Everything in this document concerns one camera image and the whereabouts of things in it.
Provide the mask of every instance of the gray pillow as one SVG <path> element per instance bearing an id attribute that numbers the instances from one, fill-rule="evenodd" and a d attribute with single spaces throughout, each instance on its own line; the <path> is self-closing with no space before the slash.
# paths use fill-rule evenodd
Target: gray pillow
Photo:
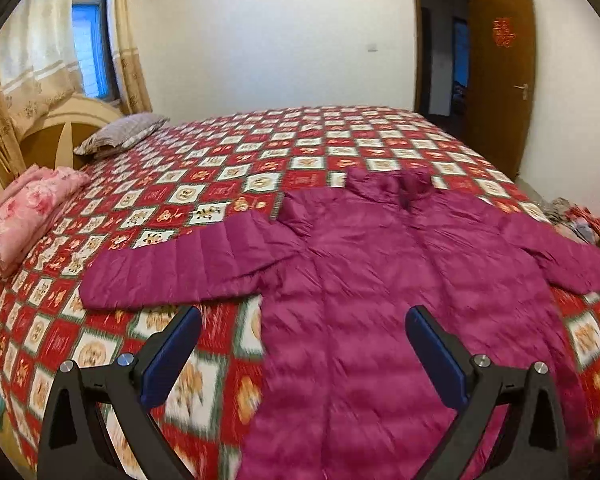
<path id="1" fill-rule="evenodd" d="M 97 155 L 100 151 L 109 152 L 118 148 L 116 153 L 125 151 L 151 135 L 169 119 L 162 115 L 144 112 L 122 117 L 99 129 L 74 149 L 76 155 Z"/>

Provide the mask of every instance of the headboard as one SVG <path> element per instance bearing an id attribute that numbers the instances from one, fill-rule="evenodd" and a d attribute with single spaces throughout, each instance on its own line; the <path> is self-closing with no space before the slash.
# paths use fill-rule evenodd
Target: headboard
<path id="1" fill-rule="evenodd" d="M 27 167 L 69 166 L 79 170 L 86 159 L 74 155 L 74 148 L 101 127 L 122 117 L 122 113 L 102 101 L 74 94 L 38 120 L 20 143 Z"/>

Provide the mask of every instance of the window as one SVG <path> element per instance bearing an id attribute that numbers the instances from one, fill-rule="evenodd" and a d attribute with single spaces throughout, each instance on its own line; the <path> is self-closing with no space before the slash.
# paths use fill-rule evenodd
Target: window
<path id="1" fill-rule="evenodd" d="M 75 51 L 88 97 L 113 101 L 118 88 L 113 73 L 105 0 L 74 0 Z"/>

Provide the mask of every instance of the curtain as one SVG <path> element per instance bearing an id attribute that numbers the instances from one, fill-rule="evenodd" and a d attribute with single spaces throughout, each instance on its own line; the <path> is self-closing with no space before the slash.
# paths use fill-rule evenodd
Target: curtain
<path id="1" fill-rule="evenodd" d="M 131 32 L 128 0 L 107 0 L 107 24 L 122 112 L 129 115 L 153 111 Z"/>
<path id="2" fill-rule="evenodd" d="M 0 30 L 1 180 L 25 171 L 20 141 L 37 119 L 74 92 L 82 92 L 82 73 L 72 0 L 22 0 Z"/>

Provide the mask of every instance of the magenta puffer jacket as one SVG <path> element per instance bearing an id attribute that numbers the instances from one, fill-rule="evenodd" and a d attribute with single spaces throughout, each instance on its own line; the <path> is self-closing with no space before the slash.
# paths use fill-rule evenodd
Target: magenta puffer jacket
<path id="1" fill-rule="evenodd" d="M 592 426 L 549 283 L 600 292 L 600 250 L 525 214 L 432 186 L 418 171 L 352 170 L 346 188 L 286 195 L 169 242 L 101 254 L 86 308 L 263 295 L 263 399 L 239 480 L 411 479 L 454 412 L 404 334 L 423 304 L 472 353 L 548 364 L 572 449 Z M 480 473 L 498 413 L 467 476 Z"/>

